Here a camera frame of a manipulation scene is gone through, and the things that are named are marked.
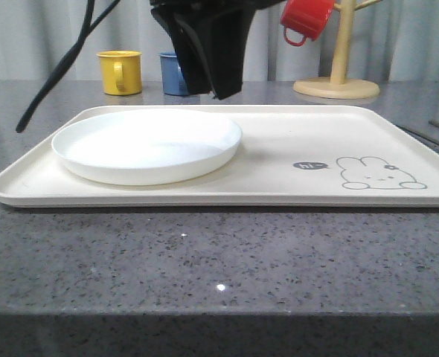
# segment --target red mug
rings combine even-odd
[[[281,16],[286,42],[293,46],[302,46],[307,38],[312,41],[317,39],[329,20],[334,3],[335,0],[289,0]],[[287,37],[288,28],[301,33],[302,40],[290,40]]]

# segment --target white curtain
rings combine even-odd
[[[97,0],[94,17],[110,1]],[[318,40],[296,48],[282,38],[284,4],[256,12],[244,80],[330,73],[339,14],[333,12]],[[81,0],[0,0],[0,80],[45,79],[74,44],[85,6]],[[99,80],[95,54],[112,49],[142,52],[142,79],[148,81],[161,80],[158,53],[173,47],[150,15],[148,0],[122,0],[87,39],[65,78]],[[377,82],[439,80],[439,0],[383,0],[357,11],[348,76]]]

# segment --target wooden mug stand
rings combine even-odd
[[[334,4],[334,10],[340,12],[340,24],[330,77],[297,80],[293,87],[296,92],[314,97],[336,99],[369,98],[379,94],[379,86],[376,83],[347,78],[355,11],[379,1],[381,0],[364,0],[362,3],[357,4],[356,0],[342,0],[340,4]]]

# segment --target white tray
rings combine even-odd
[[[0,173],[0,202],[17,207],[308,205],[439,207],[439,155],[378,114],[352,106],[101,106],[222,112],[243,130],[236,156],[175,184],[116,186],[78,177],[50,135]]]

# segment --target gray granite countertop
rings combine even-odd
[[[428,124],[439,120],[439,83],[383,84],[378,98],[355,101],[245,83],[218,101],[167,96],[161,83],[112,97],[100,82],[63,81],[16,134],[40,86],[0,81],[0,171],[78,112],[103,105],[357,105],[439,140]],[[112,314],[439,315],[439,209],[0,204],[0,315]]]

